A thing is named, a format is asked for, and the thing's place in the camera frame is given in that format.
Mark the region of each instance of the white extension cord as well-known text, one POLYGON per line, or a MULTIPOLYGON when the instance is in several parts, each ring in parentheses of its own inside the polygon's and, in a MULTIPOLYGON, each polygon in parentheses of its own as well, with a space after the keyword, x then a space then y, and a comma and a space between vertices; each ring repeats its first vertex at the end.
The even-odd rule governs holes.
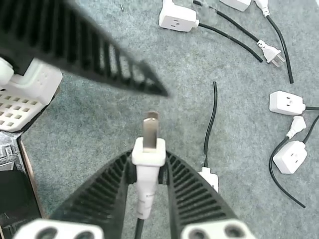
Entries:
POLYGON ((303 98, 283 91, 276 91, 269 95, 269 110, 271 112, 297 116, 306 109, 303 98))
POLYGON ((198 27, 196 12, 187 7, 178 6, 172 0, 163 0, 159 14, 159 26, 174 31, 189 32, 198 27))
POLYGON ((307 157, 306 145, 300 141, 288 142, 273 161, 283 174, 294 174, 307 157))

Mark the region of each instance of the black cable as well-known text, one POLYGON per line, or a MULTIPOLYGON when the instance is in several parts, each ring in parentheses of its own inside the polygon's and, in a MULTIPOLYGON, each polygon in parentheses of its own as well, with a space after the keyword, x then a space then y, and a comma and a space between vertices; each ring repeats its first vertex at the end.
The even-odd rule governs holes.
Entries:
POLYGON ((280 142, 280 144, 278 144, 278 146, 275 148, 275 150, 273 151, 273 153, 270 156, 269 159, 269 172, 270 172, 270 176, 272 177, 272 179, 274 180, 275 184, 278 186, 278 188, 284 192, 284 194, 286 194, 289 198, 291 198, 294 202, 296 202, 298 205, 300 205, 303 208, 306 208, 306 206, 304 204, 302 204, 301 202, 299 202, 296 198, 294 198, 290 193, 288 193, 281 185, 280 183, 277 181, 274 171, 273 171, 273 157, 276 155, 276 153, 279 151, 279 149, 281 149, 287 142, 288 142, 289 138, 285 137, 283 141, 280 142))
MULTIPOLYGON (((203 6, 203 4, 199 1, 194 0, 193 3, 195 5, 198 6, 203 6)), ((221 16, 222 18, 226 19, 227 21, 229 21, 231 24, 233 24, 235 27, 237 27, 239 30, 241 30, 242 32, 244 32, 247 36, 249 36, 250 38, 252 38, 254 41, 258 42, 259 39, 254 36, 252 33, 250 33, 248 30, 246 30, 245 28, 243 28, 240 24, 238 24, 235 20, 233 20, 232 18, 230 18, 229 16, 227 16, 226 14, 222 13, 221 11, 213 8, 212 6, 209 6, 209 8, 214 9, 216 11, 216 13, 221 16)))
POLYGON ((313 131, 313 129, 314 129, 314 127, 315 127, 315 125, 316 125, 316 123, 317 123, 318 120, 319 120, 319 116, 317 116, 317 118, 316 118, 315 121, 313 122, 313 125, 311 125, 311 127, 310 127, 310 129, 309 129, 309 132, 308 132, 306 138, 305 138, 304 141, 303 141, 304 144, 307 143, 307 141, 308 141, 308 139, 309 139, 309 137, 310 137, 310 135, 311 135, 311 132, 313 131))
POLYGON ((306 111, 319 111, 319 107, 306 106, 306 111))
POLYGON ((144 220, 138 218, 138 220, 136 222, 134 239, 141 239, 142 231, 143 231, 143 225, 144 225, 144 220))
POLYGON ((203 27, 203 28, 206 28, 206 29, 209 29, 209 30, 212 30, 224 37, 227 37, 229 40, 237 43, 238 45, 240 45, 241 47, 245 48, 247 51, 249 51, 260 63, 263 62, 263 59, 256 53, 254 52, 249 46, 245 45, 244 43, 242 43, 241 41, 237 40, 236 38, 228 35, 227 33, 215 28, 215 27, 212 27, 212 26, 208 26, 206 24, 203 24, 203 23, 199 23, 200 27, 203 27))
POLYGON ((205 155, 204 167, 207 167, 207 168, 208 168, 208 158, 207 158, 208 142, 209 142, 210 132, 215 121, 215 116, 217 112, 217 99, 218 99, 217 83, 214 81, 213 85, 214 85, 214 107, 213 107, 213 113, 211 114, 211 117, 210 117, 210 121, 209 121, 208 128, 205 135, 205 141, 204 141, 204 155, 205 155))
POLYGON ((289 81, 290 81, 290 84, 293 84, 294 83, 294 78, 293 78, 293 73, 292 73, 292 70, 291 70, 289 54, 288 54, 288 50, 287 50, 287 46, 286 46, 284 37, 283 37, 282 33, 280 32, 279 28, 277 27, 277 25, 270 18, 270 16, 267 16, 267 19, 270 22, 270 24, 273 26, 273 28, 275 29, 275 31, 277 32, 277 34, 279 36, 281 45, 282 45, 283 50, 284 50, 284 55, 285 55, 285 58, 286 58, 286 65, 287 65, 287 70, 288 70, 289 81))

